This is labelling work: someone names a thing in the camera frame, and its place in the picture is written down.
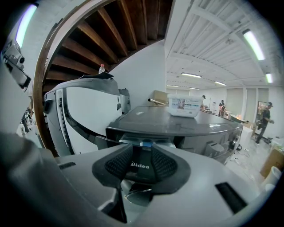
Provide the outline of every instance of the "person in black clothes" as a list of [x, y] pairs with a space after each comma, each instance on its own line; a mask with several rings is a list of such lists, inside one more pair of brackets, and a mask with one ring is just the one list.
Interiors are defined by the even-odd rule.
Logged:
[[258, 135], [257, 139], [256, 139], [256, 143], [259, 145], [259, 142], [260, 142], [260, 139], [262, 138], [264, 132], [265, 132], [265, 129], [267, 127], [267, 124], [268, 122], [270, 123], [274, 123], [273, 120], [270, 120], [270, 109], [271, 107], [273, 107], [272, 103], [269, 102], [267, 107], [265, 108], [265, 110], [263, 111], [262, 113], [262, 119], [261, 119], [261, 132], [260, 134]]
[[224, 103], [224, 100], [221, 101], [221, 103], [219, 104], [219, 116], [224, 116], [224, 112], [225, 112], [225, 103]]

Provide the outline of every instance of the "black shirt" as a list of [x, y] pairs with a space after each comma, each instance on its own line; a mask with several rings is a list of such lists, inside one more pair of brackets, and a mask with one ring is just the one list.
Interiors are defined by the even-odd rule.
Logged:
[[265, 109], [262, 113], [262, 124], [263, 125], [267, 125], [268, 124], [268, 121], [265, 120], [265, 117], [270, 119], [270, 111], [268, 109]]

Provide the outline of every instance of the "black pants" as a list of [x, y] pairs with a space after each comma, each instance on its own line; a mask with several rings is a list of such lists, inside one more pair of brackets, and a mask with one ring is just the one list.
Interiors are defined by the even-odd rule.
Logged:
[[263, 125], [263, 126], [262, 126], [261, 132], [259, 133], [259, 135], [258, 135], [258, 137], [257, 137], [257, 139], [256, 139], [256, 143], [257, 143], [257, 144], [259, 144], [259, 141], [260, 141], [260, 139], [262, 138], [262, 136], [263, 136], [263, 134], [264, 134], [264, 132], [265, 132], [266, 126], [267, 126], [267, 125]]

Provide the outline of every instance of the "wooden staircase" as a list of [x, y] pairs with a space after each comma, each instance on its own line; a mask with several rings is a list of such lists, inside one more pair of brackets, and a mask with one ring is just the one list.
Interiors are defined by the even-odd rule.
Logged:
[[51, 58], [42, 91], [84, 74], [107, 72], [137, 51], [164, 39], [172, 0], [116, 0], [73, 29]]

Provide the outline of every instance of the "bottle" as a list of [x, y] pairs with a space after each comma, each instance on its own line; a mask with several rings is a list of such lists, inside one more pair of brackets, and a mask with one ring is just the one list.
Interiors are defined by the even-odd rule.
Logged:
[[101, 64], [100, 68], [99, 68], [99, 74], [105, 71], [105, 67], [104, 64]]

